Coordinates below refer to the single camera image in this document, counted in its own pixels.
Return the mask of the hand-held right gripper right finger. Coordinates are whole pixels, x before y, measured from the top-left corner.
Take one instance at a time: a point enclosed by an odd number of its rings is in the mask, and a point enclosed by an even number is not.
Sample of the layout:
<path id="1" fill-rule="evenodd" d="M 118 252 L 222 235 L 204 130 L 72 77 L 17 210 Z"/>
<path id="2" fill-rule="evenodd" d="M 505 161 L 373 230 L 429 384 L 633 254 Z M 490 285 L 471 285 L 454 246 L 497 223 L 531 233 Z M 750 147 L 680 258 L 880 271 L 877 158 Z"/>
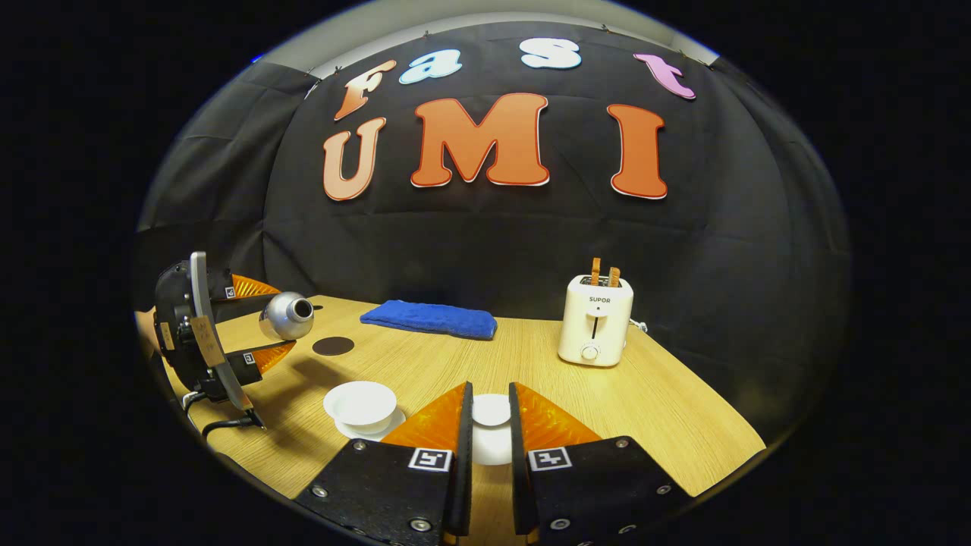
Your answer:
<path id="1" fill-rule="evenodd" d="M 693 504 L 633 438 L 600 438 L 524 384 L 509 398 L 514 532 L 528 545 L 645 545 Z"/>

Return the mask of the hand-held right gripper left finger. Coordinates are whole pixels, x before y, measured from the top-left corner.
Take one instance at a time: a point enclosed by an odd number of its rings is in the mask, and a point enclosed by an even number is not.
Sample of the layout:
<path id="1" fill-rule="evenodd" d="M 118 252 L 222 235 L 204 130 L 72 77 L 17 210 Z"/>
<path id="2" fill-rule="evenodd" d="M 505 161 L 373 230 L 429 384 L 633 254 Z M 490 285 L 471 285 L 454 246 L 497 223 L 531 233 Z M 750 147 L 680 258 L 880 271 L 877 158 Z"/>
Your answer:
<path id="1" fill-rule="evenodd" d="M 351 439 L 296 504 L 382 545 L 457 544 L 470 529 L 473 401 L 465 381 L 384 439 Z"/>

